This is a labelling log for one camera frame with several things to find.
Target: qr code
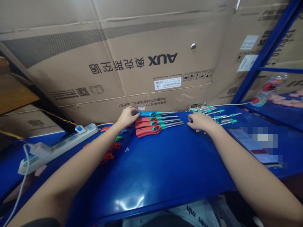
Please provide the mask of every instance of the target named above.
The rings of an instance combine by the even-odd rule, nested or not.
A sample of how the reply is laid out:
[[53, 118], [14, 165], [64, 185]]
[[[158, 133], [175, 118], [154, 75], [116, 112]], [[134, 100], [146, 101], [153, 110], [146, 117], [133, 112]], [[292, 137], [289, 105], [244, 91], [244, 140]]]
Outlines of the qr code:
[[237, 90], [238, 90], [238, 88], [237, 88], [237, 87], [230, 88], [230, 89], [228, 90], [227, 94], [236, 93], [236, 92], [237, 92]]
[[78, 92], [78, 94], [82, 97], [82, 96], [90, 96], [90, 94], [88, 93], [86, 88], [76, 88], [76, 91]]
[[40, 120], [30, 120], [27, 123], [29, 123], [32, 126], [40, 126], [40, 125], [44, 125], [44, 123]]

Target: cardboard box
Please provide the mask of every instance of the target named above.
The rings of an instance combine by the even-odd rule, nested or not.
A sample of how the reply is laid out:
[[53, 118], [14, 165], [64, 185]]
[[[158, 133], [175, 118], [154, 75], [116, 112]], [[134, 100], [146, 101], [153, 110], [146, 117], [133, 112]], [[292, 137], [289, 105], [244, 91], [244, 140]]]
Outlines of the cardboard box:
[[203, 105], [209, 85], [176, 89], [118, 99], [103, 100], [62, 107], [79, 125], [114, 123], [128, 105], [144, 107], [144, 111], [185, 111]]
[[208, 106], [229, 104], [233, 100], [244, 79], [211, 83], [206, 102]]
[[[287, 1], [241, 1], [224, 39], [212, 81], [245, 78], [286, 8]], [[303, 60], [303, 14], [277, 47], [269, 66]]]
[[[279, 68], [303, 68], [303, 61], [295, 61], [295, 62], [285, 62], [285, 63], [277, 63], [274, 67]], [[274, 75], [280, 73], [275, 72], [266, 72], [262, 71], [259, 77], [254, 82], [251, 89], [247, 92], [246, 96], [244, 97], [244, 101], [253, 99], [257, 93], [261, 90], [264, 84], [268, 81], [268, 79]], [[287, 81], [275, 92], [275, 94], [285, 94], [294, 92], [300, 89], [303, 89], [303, 75], [302, 74], [295, 74], [295, 73], [288, 73], [289, 78]]]
[[0, 129], [23, 138], [63, 131], [44, 113], [31, 105], [0, 116]]
[[210, 83], [236, 4], [30, 2], [4, 1], [1, 50], [59, 107]]
[[0, 57], [0, 114], [8, 113], [37, 100], [39, 97], [10, 73], [9, 63], [4, 57]]

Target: blue metal shelf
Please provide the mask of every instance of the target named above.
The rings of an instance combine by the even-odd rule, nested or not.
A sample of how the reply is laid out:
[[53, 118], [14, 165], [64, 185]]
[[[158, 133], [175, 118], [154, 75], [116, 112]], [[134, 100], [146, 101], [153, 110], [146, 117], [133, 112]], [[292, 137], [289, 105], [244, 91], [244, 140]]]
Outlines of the blue metal shelf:
[[260, 71], [303, 73], [302, 69], [264, 67], [302, 10], [303, 10], [303, 0], [290, 1], [285, 11], [283, 12], [280, 20], [278, 21], [277, 25], [275, 26], [274, 30], [272, 31], [271, 35], [266, 41], [264, 47], [260, 51], [258, 58], [256, 59], [253, 66], [251, 67], [251, 70], [248, 72], [242, 85], [238, 89], [238, 92], [236, 93], [234, 99], [232, 100], [232, 104], [238, 104], [242, 101], [246, 93], [249, 91], [249, 89], [257, 79]]
[[259, 67], [258, 71], [303, 74], [303, 69]]

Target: human hand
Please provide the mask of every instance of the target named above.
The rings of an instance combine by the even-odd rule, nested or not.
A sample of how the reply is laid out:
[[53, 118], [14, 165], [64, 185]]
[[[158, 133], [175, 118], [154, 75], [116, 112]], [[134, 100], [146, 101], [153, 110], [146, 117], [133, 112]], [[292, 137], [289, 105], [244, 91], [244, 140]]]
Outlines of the human hand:
[[195, 130], [203, 130], [208, 132], [219, 125], [211, 118], [211, 116], [194, 112], [188, 116], [187, 125]]
[[132, 107], [132, 106], [126, 107], [122, 111], [116, 124], [125, 128], [127, 125], [130, 125], [131, 123], [133, 123], [140, 116], [140, 113], [138, 113], [138, 112], [139, 112], [139, 110], [135, 107]]

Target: barcode label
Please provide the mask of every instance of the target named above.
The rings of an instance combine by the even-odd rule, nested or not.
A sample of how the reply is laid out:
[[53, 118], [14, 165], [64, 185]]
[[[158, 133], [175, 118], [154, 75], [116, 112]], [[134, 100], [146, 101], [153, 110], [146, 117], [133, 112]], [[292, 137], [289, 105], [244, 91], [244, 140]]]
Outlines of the barcode label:
[[246, 36], [240, 49], [252, 49], [258, 38], [259, 36], [252, 36], [252, 35]]
[[155, 81], [155, 90], [180, 87], [181, 80], [182, 80], [182, 77], [176, 77], [176, 78], [165, 79], [165, 80], [157, 80], [157, 81]]
[[258, 55], [245, 55], [242, 63], [240, 64], [237, 72], [248, 72], [255, 63]]
[[79, 97], [79, 95], [76, 94], [76, 91], [74, 89], [64, 90], [64, 91], [54, 91], [54, 92], [50, 92], [50, 94], [55, 100]]
[[40, 125], [44, 125], [44, 123], [40, 120], [30, 120], [27, 123], [29, 123], [32, 126], [40, 126]]
[[238, 88], [237, 88], [237, 87], [230, 88], [230, 89], [228, 90], [227, 94], [236, 93], [236, 92], [237, 92], [237, 90], [238, 90]]
[[82, 97], [82, 96], [90, 96], [90, 94], [88, 93], [86, 88], [76, 88], [75, 89], [78, 94]]

